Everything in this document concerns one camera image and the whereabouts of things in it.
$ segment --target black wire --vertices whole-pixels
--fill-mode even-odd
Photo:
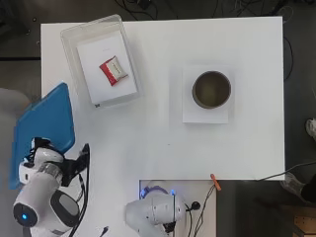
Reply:
[[[294,170],[294,169],[296,169],[296,168],[298,168],[298,167],[310,166],[310,165],[315,165],[315,164],[316,164],[316,161],[308,162],[308,163],[297,164],[297,165],[294,165],[293,167],[289,168],[288,170],[286,170],[286,171],[284,171],[284,172],[282,172],[282,173],[279,173],[279,174],[277,174],[277,175],[268,176],[268,177],[265,177],[265,178],[260,179],[260,180],[258,180],[258,181],[268,180],[268,179],[270,179],[270,178],[274,178],[274,177],[277,177],[277,176],[284,175],[284,174],[286,174],[286,173],[288,173],[288,172],[290,172],[290,171],[292,171],[292,170]]]
[[[138,14],[143,14],[146,15],[148,17],[150,17],[152,20],[155,20],[150,14],[146,13],[146,12],[139,12],[139,11],[130,11],[125,4],[125,0],[122,0],[122,4],[124,5],[124,8],[126,9],[126,11],[129,11],[130,13],[138,13]]]
[[[178,14],[176,13],[175,9],[171,6],[169,0],[164,0],[170,11],[176,16],[176,19],[178,20]]]
[[[122,6],[119,2],[118,2],[118,0],[115,0],[116,1],[116,3],[121,7],[121,8],[123,8],[127,13],[129,13],[129,15],[133,18],[133,19],[135,19],[136,21],[138,21],[138,19],[128,10],[128,9],[126,9],[124,6]]]
[[[215,9],[214,9],[214,12],[213,12],[213,14],[211,15],[211,18],[214,18],[214,16],[215,16],[215,13],[216,13],[216,11],[217,11],[217,6],[218,6],[218,0],[216,0],[216,5],[215,5]]]
[[[221,17],[224,18],[224,0],[221,1]]]
[[[286,80],[289,78],[289,76],[290,76],[290,74],[292,73],[292,70],[293,70],[293,66],[294,66],[294,56],[293,56],[292,45],[290,44],[289,40],[288,40],[286,37],[284,37],[284,39],[285,39],[285,40],[287,41],[287,43],[288,43],[288,46],[289,46],[289,49],[290,49],[290,56],[291,56],[290,69],[289,69],[289,72],[288,72],[287,76],[286,76],[285,79],[284,79],[284,81],[286,81]]]
[[[246,7],[245,10],[247,10],[248,12],[250,12],[251,14],[253,14],[255,17],[259,17],[258,14],[254,13],[254,12],[249,8],[249,6]]]
[[[79,181],[80,181],[80,186],[81,186],[81,192],[79,194],[79,197],[76,199],[76,202],[78,202],[82,198],[82,196],[86,193],[85,184],[83,183],[81,174],[79,174]]]
[[[263,5],[261,6],[260,16],[263,16],[264,7],[265,7],[265,1],[266,1],[266,0],[263,0]]]
[[[86,178],[86,192],[85,192],[85,195],[84,195],[84,202],[83,202],[83,206],[82,206],[82,209],[81,209],[81,212],[80,212],[80,216],[79,216],[79,221],[77,223],[77,225],[75,227],[72,228],[70,234],[68,237],[73,237],[73,235],[75,234],[76,230],[78,229],[85,213],[86,213],[86,209],[87,209],[87,205],[88,205],[88,194],[89,194],[89,176],[90,176],[90,157],[88,158],[88,164],[87,164],[87,178]]]
[[[176,236],[176,195],[174,195],[174,223],[175,223],[175,226],[174,226],[174,231],[173,231],[173,237]]]
[[[208,193],[207,193],[207,195],[206,195],[206,198],[205,198],[205,201],[204,201],[204,204],[203,204],[203,208],[202,208],[202,210],[200,212],[200,215],[199,215],[199,218],[197,220],[197,225],[196,225],[194,237],[197,237],[198,231],[199,231],[199,229],[202,227],[202,225],[204,223],[203,215],[204,215],[204,211],[205,211],[205,208],[206,208],[206,204],[207,204],[207,201],[208,201],[209,197],[213,193],[214,189],[215,189],[215,185],[211,186],[209,191],[208,191]]]
[[[188,209],[188,212],[189,212],[189,215],[190,215],[190,230],[189,230],[189,234],[188,234],[188,237],[190,237],[190,235],[191,235],[191,231],[192,231],[192,213],[191,213],[191,209],[189,208],[189,206],[188,205],[186,205],[185,204],[185,206],[187,207],[187,209]]]
[[[100,237],[104,236],[109,230],[109,226],[105,227],[100,235]]]
[[[255,4],[255,3],[259,3],[259,2],[262,2],[263,0],[256,0],[256,1],[252,1],[250,4]]]
[[[237,17],[239,17],[245,10],[248,10],[248,6],[249,6],[250,4],[252,4],[252,3],[253,3],[253,1],[252,1],[252,0],[249,0],[249,1],[247,2],[247,4],[244,6],[244,9],[241,10],[241,11],[237,14]]]
[[[129,15],[130,15],[133,19],[135,19],[136,21],[138,21],[138,19],[133,15],[133,13],[135,13],[135,14],[143,14],[143,15],[148,16],[148,17],[151,18],[152,20],[155,20],[150,14],[148,14],[148,13],[146,13],[146,12],[130,11],[130,10],[127,8],[126,4],[125,4],[125,0],[122,0],[122,4],[123,4],[123,5],[121,5],[121,4],[118,2],[118,0],[115,0],[115,1],[116,1],[116,3],[117,3],[121,8],[123,8],[127,13],[129,13]]]
[[[40,61],[40,57],[0,57],[0,61]]]
[[[154,6],[154,8],[156,9],[156,20],[158,20],[158,8],[157,8],[157,5],[153,2],[153,1],[151,1],[151,5],[153,5]]]

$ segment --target clear plastic container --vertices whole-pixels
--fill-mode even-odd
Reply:
[[[90,98],[77,46],[85,41],[97,41],[102,36],[112,34],[114,32],[120,32],[122,35],[124,49],[128,57],[131,73],[133,74],[137,92],[126,96],[121,96],[111,100],[107,100],[98,105],[94,105]],[[128,47],[128,42],[123,28],[123,24],[119,15],[112,15],[107,18],[103,18],[100,20],[96,20],[90,23],[82,24],[80,26],[64,30],[61,32],[61,40],[68,60],[70,72],[75,82],[74,84],[78,94],[80,106],[84,106],[85,108],[88,108],[90,110],[97,110],[103,107],[111,107],[117,104],[127,103],[139,97],[139,79],[136,73],[135,64],[132,59],[130,49]]]

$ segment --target white paper sheet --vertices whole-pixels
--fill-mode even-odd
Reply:
[[[95,41],[82,42],[77,49],[94,105],[137,92],[120,32],[108,34]],[[111,86],[100,65],[113,56],[118,58],[120,66],[128,76]]]

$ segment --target red and white package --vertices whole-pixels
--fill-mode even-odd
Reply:
[[[119,61],[116,56],[103,63],[100,68],[108,77],[111,86],[114,86],[117,81],[127,76],[127,73],[124,72],[119,65]]]

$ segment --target white paper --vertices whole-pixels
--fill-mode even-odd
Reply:
[[[132,70],[119,31],[102,39],[82,42],[77,46],[91,101],[94,105],[137,92]],[[111,86],[100,65],[116,56],[127,76]]]
[[[206,71],[223,73],[231,84],[231,95],[228,101],[219,108],[204,109],[195,102],[192,88],[198,77]],[[225,66],[193,65],[185,66],[183,73],[183,122],[228,123],[230,104],[233,98],[232,75]]]

